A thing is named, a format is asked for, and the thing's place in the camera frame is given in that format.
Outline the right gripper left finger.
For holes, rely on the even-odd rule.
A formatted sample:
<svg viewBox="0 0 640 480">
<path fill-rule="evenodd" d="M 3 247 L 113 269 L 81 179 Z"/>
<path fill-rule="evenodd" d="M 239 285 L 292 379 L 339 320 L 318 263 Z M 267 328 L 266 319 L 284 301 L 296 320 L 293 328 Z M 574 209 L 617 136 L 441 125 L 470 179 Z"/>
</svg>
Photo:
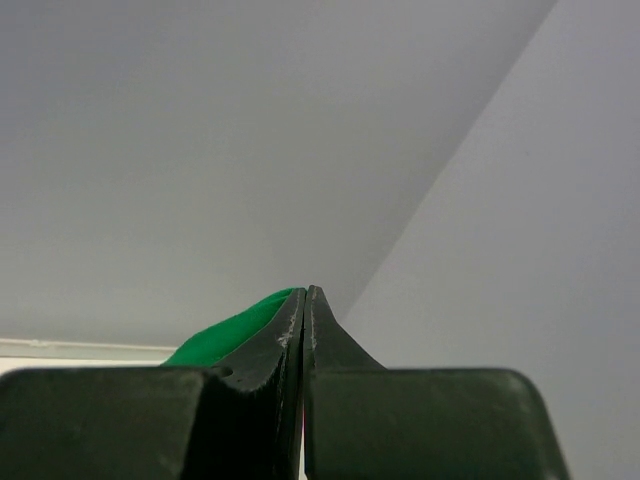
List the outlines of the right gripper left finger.
<svg viewBox="0 0 640 480">
<path fill-rule="evenodd" d="M 306 293 L 206 367 L 28 368 L 1 378 L 5 479 L 295 479 Z"/>
</svg>

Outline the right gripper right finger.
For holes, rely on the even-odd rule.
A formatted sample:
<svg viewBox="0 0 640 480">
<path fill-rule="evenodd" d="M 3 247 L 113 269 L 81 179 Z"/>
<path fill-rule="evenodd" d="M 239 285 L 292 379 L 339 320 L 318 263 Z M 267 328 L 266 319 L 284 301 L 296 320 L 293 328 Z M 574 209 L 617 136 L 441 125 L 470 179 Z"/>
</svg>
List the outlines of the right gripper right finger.
<svg viewBox="0 0 640 480">
<path fill-rule="evenodd" d="M 312 286 L 304 312 L 310 479 L 566 479 L 536 386 L 505 368 L 390 369 Z"/>
</svg>

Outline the green t-shirt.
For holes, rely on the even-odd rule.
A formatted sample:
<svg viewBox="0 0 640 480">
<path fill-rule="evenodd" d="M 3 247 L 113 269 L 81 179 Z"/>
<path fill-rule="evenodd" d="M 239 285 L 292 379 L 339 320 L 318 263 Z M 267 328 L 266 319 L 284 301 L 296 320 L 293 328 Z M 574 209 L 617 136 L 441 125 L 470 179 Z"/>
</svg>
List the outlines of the green t-shirt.
<svg viewBox="0 0 640 480">
<path fill-rule="evenodd" d="M 201 330 L 162 363 L 167 367 L 210 367 L 262 330 L 295 291 L 277 291 L 246 310 Z"/>
</svg>

